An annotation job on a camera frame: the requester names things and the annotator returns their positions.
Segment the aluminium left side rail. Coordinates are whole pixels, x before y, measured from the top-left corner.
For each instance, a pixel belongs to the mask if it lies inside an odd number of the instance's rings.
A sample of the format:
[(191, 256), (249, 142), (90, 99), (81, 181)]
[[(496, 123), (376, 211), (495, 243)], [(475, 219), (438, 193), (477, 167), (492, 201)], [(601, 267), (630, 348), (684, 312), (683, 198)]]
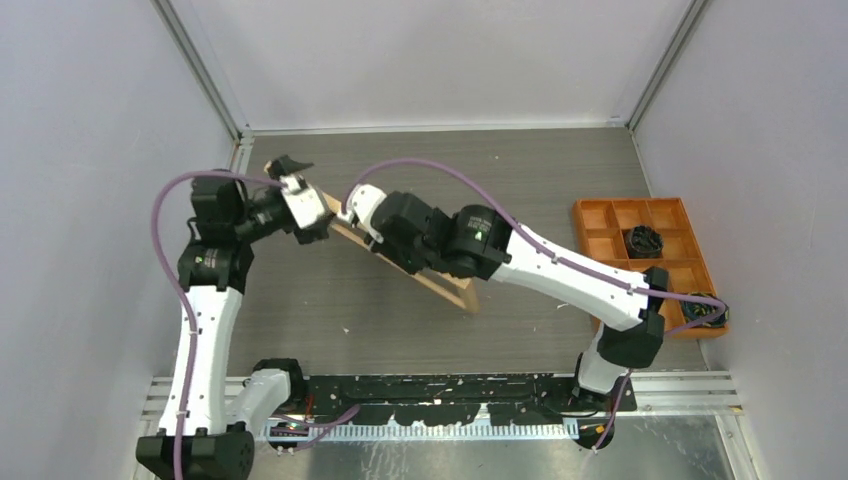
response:
[(255, 137), (252, 135), (244, 135), (235, 142), (228, 166), (230, 171), (239, 174), (245, 174), (247, 172), (254, 144)]

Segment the aluminium front rail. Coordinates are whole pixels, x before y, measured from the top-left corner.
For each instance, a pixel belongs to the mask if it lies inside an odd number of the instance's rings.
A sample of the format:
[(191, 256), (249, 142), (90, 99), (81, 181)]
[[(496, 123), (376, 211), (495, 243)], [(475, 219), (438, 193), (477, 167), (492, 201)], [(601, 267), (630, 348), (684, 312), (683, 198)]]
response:
[[(313, 413), (327, 414), (344, 397), (354, 403), (387, 405), (406, 402), (442, 406), (460, 402), (481, 404), (519, 402), (531, 396), (564, 402), (571, 374), (451, 375), (321, 375), (305, 378), (315, 394)], [(718, 371), (637, 372), (629, 377), (618, 413), (670, 411), (674, 415), (710, 411), (739, 412), (741, 403), (730, 375)]]

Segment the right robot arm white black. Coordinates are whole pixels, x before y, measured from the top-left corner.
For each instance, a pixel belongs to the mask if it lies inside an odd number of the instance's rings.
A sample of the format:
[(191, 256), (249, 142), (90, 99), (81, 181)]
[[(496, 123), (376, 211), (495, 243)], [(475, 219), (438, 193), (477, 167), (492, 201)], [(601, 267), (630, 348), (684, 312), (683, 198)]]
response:
[(447, 215), (412, 193), (360, 185), (346, 206), (366, 231), (370, 250), (409, 274), (431, 270), (517, 285), (598, 319), (570, 385), (572, 400), (584, 410), (605, 403), (625, 373), (650, 366), (663, 343), (662, 300), (647, 292), (666, 287), (661, 269), (641, 273), (604, 265), (484, 205)]

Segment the light wooden picture frame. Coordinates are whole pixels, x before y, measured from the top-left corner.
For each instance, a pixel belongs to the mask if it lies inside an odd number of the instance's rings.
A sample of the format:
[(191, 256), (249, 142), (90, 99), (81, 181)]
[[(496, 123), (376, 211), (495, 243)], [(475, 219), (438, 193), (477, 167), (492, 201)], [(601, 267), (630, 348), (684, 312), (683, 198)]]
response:
[[(330, 229), (367, 252), (370, 252), (365, 242), (365, 233), (363, 230), (340, 223), (337, 220), (333, 221)], [(419, 272), (408, 274), (384, 255), (375, 253), (375, 256), (460, 309), (471, 314), (476, 314), (480, 311), (480, 300), (472, 279), (458, 279), (444, 273), (428, 274)]]

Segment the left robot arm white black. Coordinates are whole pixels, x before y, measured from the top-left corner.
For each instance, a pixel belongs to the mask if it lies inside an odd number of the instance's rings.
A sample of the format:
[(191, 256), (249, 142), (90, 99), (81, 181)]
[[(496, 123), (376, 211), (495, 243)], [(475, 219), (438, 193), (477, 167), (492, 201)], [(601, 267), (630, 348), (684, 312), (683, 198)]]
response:
[(304, 164), (271, 160), (257, 190), (226, 169), (181, 174), (191, 186), (189, 241), (164, 272), (181, 305), (174, 376), (154, 434), (137, 461), (159, 479), (245, 479), (255, 443), (279, 410), (298, 412), (307, 383), (294, 359), (259, 361), (234, 399), (225, 395), (232, 333), (254, 260), (254, 243), (282, 232), (302, 244), (328, 237), (334, 214), (303, 177)]

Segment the aluminium rail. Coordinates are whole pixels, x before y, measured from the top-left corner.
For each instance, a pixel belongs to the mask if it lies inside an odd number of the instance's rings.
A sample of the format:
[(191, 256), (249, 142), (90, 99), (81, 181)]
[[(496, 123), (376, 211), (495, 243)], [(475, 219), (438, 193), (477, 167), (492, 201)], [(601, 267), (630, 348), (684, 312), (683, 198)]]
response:
[(255, 137), (252, 135), (244, 135), (235, 142), (228, 166), (230, 171), (239, 174), (245, 174), (247, 172), (254, 144)]
[[(406, 402), (442, 406), (460, 402), (481, 404), (519, 402), (531, 396), (564, 402), (571, 374), (451, 375), (321, 375), (305, 378), (315, 394), (313, 413), (327, 414), (344, 397), (354, 403), (387, 405)], [(637, 372), (629, 377), (618, 413), (670, 411), (674, 415), (710, 411), (739, 412), (741, 403), (730, 375), (718, 371)]]

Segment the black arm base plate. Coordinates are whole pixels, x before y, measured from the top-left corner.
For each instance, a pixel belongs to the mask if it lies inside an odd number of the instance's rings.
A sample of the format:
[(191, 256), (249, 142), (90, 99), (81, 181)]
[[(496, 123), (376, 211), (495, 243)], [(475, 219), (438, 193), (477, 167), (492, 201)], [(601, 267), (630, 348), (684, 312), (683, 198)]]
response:
[(306, 414), (324, 423), (358, 405), (354, 425), (457, 426), (487, 418), (494, 426), (518, 426), (604, 420), (616, 400), (621, 413), (637, 409), (630, 380), (618, 379), (607, 396), (575, 392), (571, 374), (313, 375), (296, 381), (292, 398), (273, 414)]

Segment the orange compartment tray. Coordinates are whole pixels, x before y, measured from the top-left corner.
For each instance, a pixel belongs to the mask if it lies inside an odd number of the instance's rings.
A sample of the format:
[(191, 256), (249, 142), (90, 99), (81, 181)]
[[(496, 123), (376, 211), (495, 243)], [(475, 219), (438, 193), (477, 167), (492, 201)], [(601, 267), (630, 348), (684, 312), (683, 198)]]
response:
[[(681, 199), (579, 199), (572, 207), (572, 218), (583, 255), (618, 269), (663, 268), (669, 274), (670, 291), (717, 296)], [(628, 232), (640, 226), (651, 228), (662, 239), (662, 250), (652, 258), (637, 258), (627, 251), (632, 243)]]

